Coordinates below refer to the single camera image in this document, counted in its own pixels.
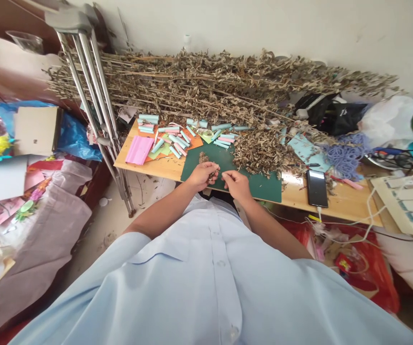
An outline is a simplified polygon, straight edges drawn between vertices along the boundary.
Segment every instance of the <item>orange paper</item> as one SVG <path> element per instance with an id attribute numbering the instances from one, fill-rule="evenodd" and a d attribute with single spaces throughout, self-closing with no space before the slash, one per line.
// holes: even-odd
<path id="1" fill-rule="evenodd" d="M 184 129 L 180 128 L 180 129 L 183 130 L 184 133 L 188 136 L 188 138 L 190 139 L 190 143 L 192 145 L 192 146 L 186 148 L 185 151 L 188 151 L 190 149 L 196 149 L 197 147 L 203 146 L 203 140 L 201 139 L 201 137 L 199 135 L 194 137 L 194 136 L 191 135 L 191 133 L 187 129 L 185 129 L 185 128 Z M 139 130 L 139 127 L 138 127 L 138 135 L 141 136 L 141 137 L 154 138 L 154 140 L 156 140 L 155 134 L 157 133 L 157 130 L 158 130 L 158 126 L 155 125 L 155 127 L 153 128 L 153 134 L 152 133 L 144 133 L 144 132 L 141 132 Z M 168 156 L 174 156 L 174 154 L 172 152 L 168 155 L 160 153 L 157 156 L 156 159 L 163 158 L 163 157 L 168 157 Z M 144 162 L 148 162 L 148 161 L 153 161 L 153 159 L 150 158 L 149 156 L 147 156 L 147 158 L 145 159 Z"/>

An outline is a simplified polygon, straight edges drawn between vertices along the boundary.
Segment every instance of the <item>metal crutch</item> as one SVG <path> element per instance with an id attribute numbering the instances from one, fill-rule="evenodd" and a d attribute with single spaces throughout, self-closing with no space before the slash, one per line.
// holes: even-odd
<path id="1" fill-rule="evenodd" d="M 71 69 L 72 77 L 85 108 L 91 129 L 97 138 L 97 143 L 102 152 L 103 159 L 110 170 L 112 178 L 117 184 L 120 197 L 125 202 L 128 216 L 131 218 L 135 213 L 135 208 L 132 204 L 131 190 L 128 186 L 125 172 L 122 169 L 113 166 L 121 146 L 118 140 L 115 114 L 110 102 L 110 96 L 107 90 L 104 71 L 102 69 L 97 41 L 92 25 L 92 23 L 97 23 L 98 21 L 96 14 L 90 5 L 85 4 L 80 8 L 61 8 L 59 13 L 46 12 L 45 21 L 48 25 L 53 27 L 58 34 L 62 50 L 64 51 L 67 63 Z M 81 69 L 96 110 L 99 125 L 103 131 L 103 137 L 99 136 L 98 128 L 94 121 L 91 108 L 83 90 L 82 82 L 80 81 L 77 68 L 72 58 L 67 36 L 72 37 L 75 48 L 77 49 Z M 90 41 L 94 59 L 90 51 Z M 95 68 L 97 68 L 99 73 L 99 79 Z"/>

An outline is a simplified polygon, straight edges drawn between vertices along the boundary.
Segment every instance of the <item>cardboard box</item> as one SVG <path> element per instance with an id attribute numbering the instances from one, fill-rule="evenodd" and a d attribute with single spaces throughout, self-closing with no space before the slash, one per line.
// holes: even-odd
<path id="1" fill-rule="evenodd" d="M 52 155 L 57 148 L 61 120 L 59 107 L 20 107 L 14 115 L 14 155 Z"/>

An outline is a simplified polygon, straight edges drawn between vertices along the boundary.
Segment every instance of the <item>shirt button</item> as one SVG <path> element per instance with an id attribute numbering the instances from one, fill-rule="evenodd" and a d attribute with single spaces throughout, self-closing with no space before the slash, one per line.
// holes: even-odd
<path id="1" fill-rule="evenodd" d="M 230 331 L 230 338 L 232 341 L 235 341 L 237 337 L 238 337 L 238 328 L 232 327 L 232 330 Z"/>

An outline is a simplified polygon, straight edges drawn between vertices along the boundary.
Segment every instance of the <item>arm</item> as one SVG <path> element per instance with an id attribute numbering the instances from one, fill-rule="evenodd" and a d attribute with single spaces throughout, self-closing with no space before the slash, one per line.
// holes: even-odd
<path id="1" fill-rule="evenodd" d="M 214 174 L 211 181 L 208 178 L 216 170 L 219 170 L 219 165 L 212 162 L 197 165 L 183 184 L 142 212 L 123 233 L 140 232 L 152 240 L 160 236 L 181 218 L 197 192 L 205 189 L 208 184 L 214 184 L 218 172 Z"/>
<path id="2" fill-rule="evenodd" d="M 252 231 L 290 259 L 313 259 L 307 249 L 251 196 L 248 178 L 230 170 L 222 173 L 225 187 L 246 213 Z"/>

